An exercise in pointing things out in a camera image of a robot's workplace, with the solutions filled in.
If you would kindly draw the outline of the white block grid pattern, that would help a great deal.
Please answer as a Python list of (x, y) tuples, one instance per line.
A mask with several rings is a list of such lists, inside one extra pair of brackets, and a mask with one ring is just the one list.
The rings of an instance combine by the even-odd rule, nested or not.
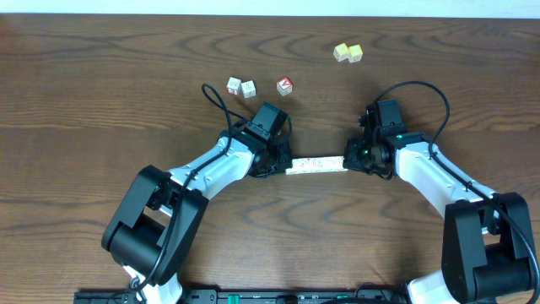
[(300, 159), (292, 159), (291, 167), (287, 168), (285, 173), (287, 175), (294, 175), (300, 172)]

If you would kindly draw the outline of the soccer ball picture block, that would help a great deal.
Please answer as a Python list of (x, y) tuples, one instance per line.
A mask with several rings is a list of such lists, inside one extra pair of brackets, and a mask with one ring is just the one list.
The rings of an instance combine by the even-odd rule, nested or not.
[(298, 172), (300, 173), (310, 173), (312, 171), (311, 158), (298, 159), (298, 165)]

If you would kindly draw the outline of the blue edged white block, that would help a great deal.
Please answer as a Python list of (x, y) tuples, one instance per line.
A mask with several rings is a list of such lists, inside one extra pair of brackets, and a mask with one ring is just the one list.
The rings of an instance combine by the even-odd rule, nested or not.
[(346, 171), (347, 168), (344, 167), (344, 157), (343, 156), (337, 156), (336, 157), (336, 169), (337, 171)]

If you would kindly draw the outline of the white block brown pattern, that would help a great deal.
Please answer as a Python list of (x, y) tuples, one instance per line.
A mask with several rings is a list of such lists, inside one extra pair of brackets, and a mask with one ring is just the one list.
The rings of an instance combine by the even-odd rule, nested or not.
[(312, 158), (311, 164), (313, 172), (323, 172), (326, 169), (326, 161), (324, 157)]

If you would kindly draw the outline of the green edged white block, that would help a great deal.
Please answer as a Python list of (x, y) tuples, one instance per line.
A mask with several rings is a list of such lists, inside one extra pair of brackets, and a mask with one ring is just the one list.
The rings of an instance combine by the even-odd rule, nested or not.
[(327, 157), (325, 160), (325, 168), (328, 171), (338, 171), (341, 169), (341, 157), (340, 156), (332, 156)]

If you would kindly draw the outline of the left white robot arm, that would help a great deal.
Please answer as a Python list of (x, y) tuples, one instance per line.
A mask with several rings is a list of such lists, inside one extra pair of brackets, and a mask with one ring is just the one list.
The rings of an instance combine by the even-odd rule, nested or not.
[(176, 272), (191, 249), (210, 199), (246, 176), (264, 177), (292, 166), (288, 137), (234, 128), (192, 162), (162, 171), (144, 167), (106, 227), (101, 246), (131, 276), (132, 286), (110, 303), (176, 303)]

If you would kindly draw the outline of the white block plain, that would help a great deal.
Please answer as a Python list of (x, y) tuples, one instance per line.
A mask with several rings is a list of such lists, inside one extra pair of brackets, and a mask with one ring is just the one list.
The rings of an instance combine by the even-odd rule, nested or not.
[(257, 88), (253, 80), (242, 82), (240, 86), (245, 98), (251, 98), (257, 95)]

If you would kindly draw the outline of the red letter A block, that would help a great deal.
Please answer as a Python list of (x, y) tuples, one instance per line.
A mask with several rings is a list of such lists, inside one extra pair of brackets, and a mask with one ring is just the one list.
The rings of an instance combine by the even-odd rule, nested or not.
[(284, 77), (277, 82), (277, 90), (281, 96), (286, 96), (293, 91), (293, 84), (288, 77)]

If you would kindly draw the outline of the white block red side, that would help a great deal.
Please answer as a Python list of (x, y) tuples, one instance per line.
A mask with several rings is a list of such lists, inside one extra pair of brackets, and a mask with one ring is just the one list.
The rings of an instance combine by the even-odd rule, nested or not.
[(241, 92), (241, 83), (242, 81), (235, 77), (230, 77), (226, 85), (226, 89), (231, 95), (239, 95)]

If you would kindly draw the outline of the yellow block right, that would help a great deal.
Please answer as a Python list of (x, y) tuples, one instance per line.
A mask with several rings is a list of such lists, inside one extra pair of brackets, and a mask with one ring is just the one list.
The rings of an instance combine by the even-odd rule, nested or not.
[(350, 46), (348, 48), (348, 61), (350, 63), (359, 62), (362, 59), (363, 54), (360, 44)]

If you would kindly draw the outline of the yellow block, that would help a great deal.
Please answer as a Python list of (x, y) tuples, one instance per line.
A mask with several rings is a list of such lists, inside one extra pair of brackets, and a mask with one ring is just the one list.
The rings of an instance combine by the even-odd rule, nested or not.
[(341, 62), (348, 58), (349, 48), (345, 43), (341, 43), (334, 47), (332, 55), (338, 62)]
[(350, 46), (348, 48), (348, 61), (350, 63), (359, 62), (362, 59), (363, 54), (360, 44)]

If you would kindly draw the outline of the yellow block left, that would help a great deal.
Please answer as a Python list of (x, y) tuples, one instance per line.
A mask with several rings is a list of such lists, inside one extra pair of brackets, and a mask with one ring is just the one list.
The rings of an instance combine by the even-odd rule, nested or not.
[(341, 43), (334, 47), (332, 55), (338, 62), (341, 62), (348, 58), (349, 48), (345, 43)]

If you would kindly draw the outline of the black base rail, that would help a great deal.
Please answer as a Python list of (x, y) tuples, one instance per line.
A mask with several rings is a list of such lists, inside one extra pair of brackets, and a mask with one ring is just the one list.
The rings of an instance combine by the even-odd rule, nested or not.
[(376, 290), (367, 287), (358, 291), (334, 290), (185, 290), (178, 299), (154, 300), (147, 296), (121, 294), (119, 291), (80, 291), (73, 297), (74, 304), (128, 304), (128, 303), (181, 303), (181, 304), (316, 304), (352, 300), (353, 303), (409, 303), (408, 296), (399, 290)]

